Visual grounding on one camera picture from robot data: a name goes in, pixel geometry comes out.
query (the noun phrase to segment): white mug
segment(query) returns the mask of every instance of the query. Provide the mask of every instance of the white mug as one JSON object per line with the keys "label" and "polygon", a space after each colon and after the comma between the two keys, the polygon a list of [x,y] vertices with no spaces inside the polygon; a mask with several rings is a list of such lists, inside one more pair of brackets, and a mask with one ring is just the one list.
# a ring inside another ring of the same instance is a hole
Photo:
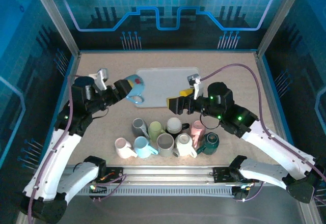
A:
{"label": "white mug", "polygon": [[177,156],[190,155],[193,158],[197,157],[196,150],[193,148],[193,140],[188,134],[183,133],[178,135],[175,142],[177,146]]}
{"label": "white mug", "polygon": [[131,144],[123,137],[118,138],[114,146],[116,147],[116,152],[120,158],[126,159],[130,156],[137,157],[137,153],[131,149]]}

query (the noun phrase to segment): blue mug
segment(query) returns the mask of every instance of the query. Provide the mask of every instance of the blue mug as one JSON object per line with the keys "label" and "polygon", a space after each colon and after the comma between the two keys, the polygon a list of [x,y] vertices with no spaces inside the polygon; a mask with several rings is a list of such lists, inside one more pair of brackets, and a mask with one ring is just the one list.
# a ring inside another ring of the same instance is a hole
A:
{"label": "blue mug", "polygon": [[158,154],[158,151],[149,145],[148,139],[144,136],[139,136],[135,139],[133,149],[139,158],[147,158],[151,154]]}
{"label": "blue mug", "polygon": [[144,102],[142,92],[145,88],[143,79],[138,75],[130,75],[126,77],[125,80],[128,80],[129,84],[132,87],[131,91],[126,96],[126,99],[135,104],[142,104]]}

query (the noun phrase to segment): table surface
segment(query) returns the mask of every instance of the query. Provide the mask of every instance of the table surface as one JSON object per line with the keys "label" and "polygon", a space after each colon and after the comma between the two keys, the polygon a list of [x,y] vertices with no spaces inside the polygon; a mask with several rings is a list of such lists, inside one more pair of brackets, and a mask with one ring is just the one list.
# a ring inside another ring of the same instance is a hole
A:
{"label": "table surface", "polygon": [[[77,74],[88,75],[96,73],[100,68],[108,68],[109,79],[106,82],[108,85],[135,74],[139,68],[198,67],[200,75],[204,77],[216,69],[232,63],[241,63],[251,67],[257,74],[260,87],[263,90],[252,53],[204,51],[83,53]],[[208,85],[216,81],[224,82],[233,91],[235,103],[259,115],[257,88],[254,79],[246,69],[232,67],[206,80],[204,82],[205,96],[207,96]],[[262,104],[264,121],[267,127],[275,130],[264,92],[262,92]],[[103,114],[104,112],[100,111],[94,116]],[[124,137],[133,145],[135,139],[131,132],[133,119],[142,118],[148,125],[152,121],[160,121],[166,125],[167,120],[171,117],[178,117],[183,123],[191,123],[199,119],[199,114],[187,115],[184,111],[182,115],[178,116],[167,108],[136,108],[134,104],[124,99],[111,106],[107,116],[93,121],[73,151],[68,164],[82,162],[89,155],[103,158],[109,165],[229,165],[237,155],[245,155],[254,160],[276,164],[260,149],[230,135],[221,127],[212,130],[219,135],[220,145],[216,153],[211,156],[199,154],[197,158],[191,156],[163,158],[159,155],[151,155],[146,159],[134,157],[121,159],[118,157],[114,148],[117,138]],[[214,127],[218,120],[204,117],[203,122],[207,127]]]}

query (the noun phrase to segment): purple cable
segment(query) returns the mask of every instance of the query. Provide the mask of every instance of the purple cable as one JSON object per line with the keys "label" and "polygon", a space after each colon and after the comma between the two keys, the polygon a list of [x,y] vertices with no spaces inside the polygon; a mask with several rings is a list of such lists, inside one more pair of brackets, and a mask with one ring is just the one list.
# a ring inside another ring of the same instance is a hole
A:
{"label": "purple cable", "polygon": [[68,133],[68,129],[69,129],[70,125],[71,125],[73,107],[72,107],[72,93],[71,93],[71,85],[70,85],[69,76],[67,77],[67,84],[68,84],[68,90],[69,90],[69,119],[68,119],[68,123],[67,123],[67,126],[66,126],[64,132],[60,136],[59,140],[54,145],[53,150],[51,150],[49,152],[49,154],[47,155],[43,165],[41,166],[40,172],[39,172],[39,174],[38,174],[38,176],[36,178],[35,185],[34,185],[34,188],[33,188],[32,194],[31,194],[31,198],[30,198],[30,201],[29,201],[29,208],[28,208],[29,224],[32,224],[32,205],[33,205],[33,200],[34,200],[34,197],[35,197],[35,194],[36,194],[36,191],[37,191],[37,189],[35,187],[37,187],[38,184],[40,183],[40,179],[42,178],[42,175],[43,175],[43,172],[44,172],[44,170],[46,168],[46,165],[50,161],[53,152],[60,146],[63,139],[66,137],[66,135]]}
{"label": "purple cable", "polygon": [[117,189],[121,186],[121,184],[126,180],[126,178],[127,178],[127,174],[124,174],[124,175],[122,175],[121,177],[118,177],[118,178],[116,178],[116,179],[114,179],[114,180],[112,180],[112,181],[109,181],[109,182],[106,182],[106,183],[98,183],[98,184],[96,184],[96,186],[99,186],[99,187],[105,187],[105,186],[109,186],[111,183],[114,183],[114,182],[116,182],[116,181],[118,181],[118,180],[120,180],[120,179],[122,179],[122,181],[119,183],[119,185],[112,191],[112,192],[110,192],[107,196],[105,196],[105,197],[102,197],[102,198],[98,198],[98,199],[95,199],[95,198],[93,198],[93,202],[95,201],[95,200],[97,200],[97,201],[101,201],[101,200],[105,200],[105,199],[107,199],[108,197],[110,197],[111,195],[113,195],[113,193],[115,193],[116,191],[117,191]]}
{"label": "purple cable", "polygon": [[305,162],[309,167],[311,167],[312,169],[314,169],[321,176],[321,178],[323,179],[323,181],[326,182],[326,176],[324,176],[324,174],[317,167],[315,167],[312,163],[308,162],[304,157],[302,157],[301,155],[299,155],[297,152],[295,152],[294,150],[292,150],[290,147],[284,145],[283,143],[281,143],[281,141],[279,141],[275,137],[271,136],[271,133],[267,130],[267,128],[265,126],[265,123],[264,123],[264,120],[263,120],[263,108],[262,108],[262,102],[261,102],[261,91],[260,91],[259,82],[258,82],[257,76],[255,75],[254,71],[251,68],[249,68],[247,65],[244,65],[244,64],[230,64],[230,65],[226,65],[226,66],[223,66],[223,67],[219,68],[218,70],[214,71],[210,75],[208,75],[208,76],[200,79],[200,81],[207,80],[210,77],[212,77],[213,75],[219,73],[220,71],[225,70],[225,69],[230,68],[230,67],[234,67],[234,66],[244,67],[245,69],[247,69],[251,73],[251,75],[253,76],[253,78],[255,80],[255,83],[256,83],[256,86],[257,86],[257,90],[258,90],[259,118],[260,118],[261,126],[264,129],[265,133],[269,137],[271,137],[272,140],[274,140],[278,145],[280,145],[281,147],[283,147],[284,149],[286,149],[290,153],[294,154],[302,162]]}
{"label": "purple cable", "polygon": [[314,198],[315,198],[316,200],[318,200],[319,202],[321,202],[323,205],[326,206],[326,201],[325,201],[325,200],[322,200],[320,197],[317,197],[317,196],[315,196]]}
{"label": "purple cable", "polygon": [[261,182],[258,191],[252,197],[250,197],[249,199],[245,199],[244,201],[243,200],[235,200],[235,201],[237,201],[237,202],[246,202],[246,201],[249,201],[249,200],[253,200],[260,193],[260,191],[262,190],[263,186],[264,186],[264,182]]}

